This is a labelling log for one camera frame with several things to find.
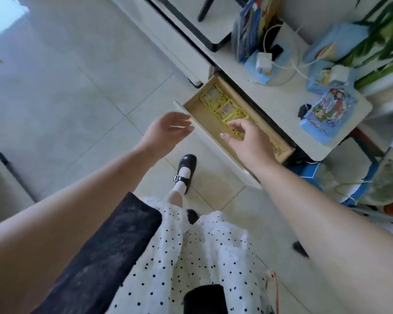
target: white cable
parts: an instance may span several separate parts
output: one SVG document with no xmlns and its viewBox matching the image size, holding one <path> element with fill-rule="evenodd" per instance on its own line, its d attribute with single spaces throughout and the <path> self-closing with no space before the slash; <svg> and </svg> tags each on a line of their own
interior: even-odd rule
<svg viewBox="0 0 393 314">
<path fill-rule="evenodd" d="M 266 40 L 266 38 L 267 38 L 268 32 L 269 32 L 270 30 L 272 30 L 273 28 L 278 27 L 278 26 L 283 26 L 283 24 L 275 24 L 275 25 L 271 26 L 269 29 L 267 29 L 267 31 L 265 32 L 265 35 L 264 35 L 264 38 L 263 38 L 263 41 L 262 41 L 262 47 L 264 48 L 264 52 L 267 52 L 266 47 L 265 47 L 265 40 Z M 301 28 L 303 28 L 303 26 L 304 26 L 304 24 L 302 24 L 302 25 L 295 31 L 295 33 L 296 33 L 297 35 L 298 35 L 298 32 L 301 30 Z M 298 54 L 297 47 L 294 46 L 294 44 L 295 44 L 295 43 L 293 43 L 293 48 L 294 48 L 294 50 L 296 50 L 296 52 L 297 52 L 297 54 Z M 322 57 L 324 57 L 324 56 L 331 50 L 333 44 L 334 44 L 334 43 L 332 43 L 332 45 L 330 45 L 330 46 L 325 50 L 325 52 L 322 53 L 321 55 L 319 55 L 319 57 L 317 57 L 314 61 L 312 61 L 312 62 L 310 62 L 310 63 L 307 63 L 307 64 L 304 64 L 304 65 L 297 65 L 297 66 L 295 66 L 295 65 L 293 64 L 293 67 L 284 67 L 284 66 L 277 65 L 277 64 L 274 63 L 273 61 L 271 61 L 271 63 L 272 63 L 272 65 L 274 65 L 274 66 L 276 66 L 276 67 L 278 67 L 278 68 L 281 68 L 281 69 L 295 69 L 295 70 L 296 70 L 300 75 L 302 75 L 304 78 L 309 79 L 309 78 L 306 77 L 303 73 L 301 73 L 301 72 L 298 70 L 298 68 L 303 68 L 303 67 L 310 66 L 310 65 L 314 64 L 315 62 L 321 60 Z"/>
</svg>

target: cartoon characters print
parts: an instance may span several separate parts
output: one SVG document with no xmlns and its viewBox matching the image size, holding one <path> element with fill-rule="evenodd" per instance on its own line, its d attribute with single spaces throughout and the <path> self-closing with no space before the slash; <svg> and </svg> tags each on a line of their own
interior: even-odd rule
<svg viewBox="0 0 393 314">
<path fill-rule="evenodd" d="M 330 127 L 334 127 L 349 107 L 351 105 L 347 104 L 347 95 L 343 88 L 331 88 L 327 95 L 313 107 L 310 116 L 313 116 L 319 122 L 325 121 Z M 308 120 L 318 127 L 316 121 Z"/>
</svg>

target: wall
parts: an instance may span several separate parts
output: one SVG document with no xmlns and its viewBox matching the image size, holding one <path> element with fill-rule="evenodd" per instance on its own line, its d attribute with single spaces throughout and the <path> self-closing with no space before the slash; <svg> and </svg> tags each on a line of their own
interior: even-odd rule
<svg viewBox="0 0 393 314">
<path fill-rule="evenodd" d="M 284 0 L 283 19 L 293 28 L 304 24 L 300 35 L 308 43 L 314 41 L 333 22 L 362 19 L 380 0 Z"/>
</svg>

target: toy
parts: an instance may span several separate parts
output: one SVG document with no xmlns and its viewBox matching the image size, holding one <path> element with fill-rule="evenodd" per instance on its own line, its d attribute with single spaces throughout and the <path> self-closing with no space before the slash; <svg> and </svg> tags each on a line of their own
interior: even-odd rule
<svg viewBox="0 0 393 314">
<path fill-rule="evenodd" d="M 322 144 L 329 144 L 351 117 L 357 100 L 341 86 L 332 82 L 316 105 L 301 121 L 301 127 Z"/>
<path fill-rule="evenodd" d="M 236 119 L 253 120 L 246 115 L 246 112 L 241 109 L 234 100 L 230 99 L 217 85 L 214 84 L 210 89 L 199 96 L 199 99 L 204 105 L 213 113 L 225 126 L 227 122 Z M 244 133 L 233 130 L 234 134 L 243 140 Z"/>
</svg>

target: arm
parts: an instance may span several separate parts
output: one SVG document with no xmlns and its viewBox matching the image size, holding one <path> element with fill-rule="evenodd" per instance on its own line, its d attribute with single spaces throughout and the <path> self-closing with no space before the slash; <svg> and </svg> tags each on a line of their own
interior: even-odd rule
<svg viewBox="0 0 393 314">
<path fill-rule="evenodd" d="M 43 301 L 125 195 L 192 132 L 188 119 L 164 115 L 129 154 L 0 223 L 0 313 L 30 313 Z"/>
<path fill-rule="evenodd" d="M 244 141 L 222 136 L 254 173 L 314 263 L 354 313 L 393 313 L 393 235 L 338 204 L 280 165 L 266 133 L 229 123 Z"/>
</svg>

